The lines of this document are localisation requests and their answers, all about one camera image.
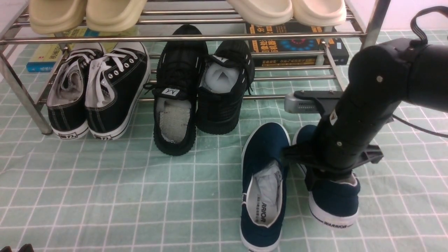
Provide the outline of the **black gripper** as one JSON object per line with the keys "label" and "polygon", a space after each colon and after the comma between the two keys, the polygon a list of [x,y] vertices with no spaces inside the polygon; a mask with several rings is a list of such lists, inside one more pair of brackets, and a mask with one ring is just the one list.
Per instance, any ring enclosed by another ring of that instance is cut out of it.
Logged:
{"label": "black gripper", "polygon": [[384,125],[384,106],[373,101],[355,103],[342,91],[296,91],[299,99],[312,100],[321,119],[311,138],[283,151],[285,158],[307,167],[306,185],[312,190],[321,171],[330,180],[345,179],[357,167],[377,164],[383,158],[371,141]]}

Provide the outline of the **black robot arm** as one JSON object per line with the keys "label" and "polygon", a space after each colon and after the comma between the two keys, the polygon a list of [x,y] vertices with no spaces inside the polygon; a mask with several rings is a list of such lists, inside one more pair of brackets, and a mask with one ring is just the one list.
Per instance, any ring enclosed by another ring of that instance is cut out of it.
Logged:
{"label": "black robot arm", "polygon": [[447,67],[446,45],[399,38],[360,50],[349,64],[345,91],[287,95],[287,112],[311,102],[321,115],[310,139],[283,151],[307,168],[307,190],[319,180],[345,179],[355,168],[381,161],[384,155],[371,141],[400,102],[446,113]]}

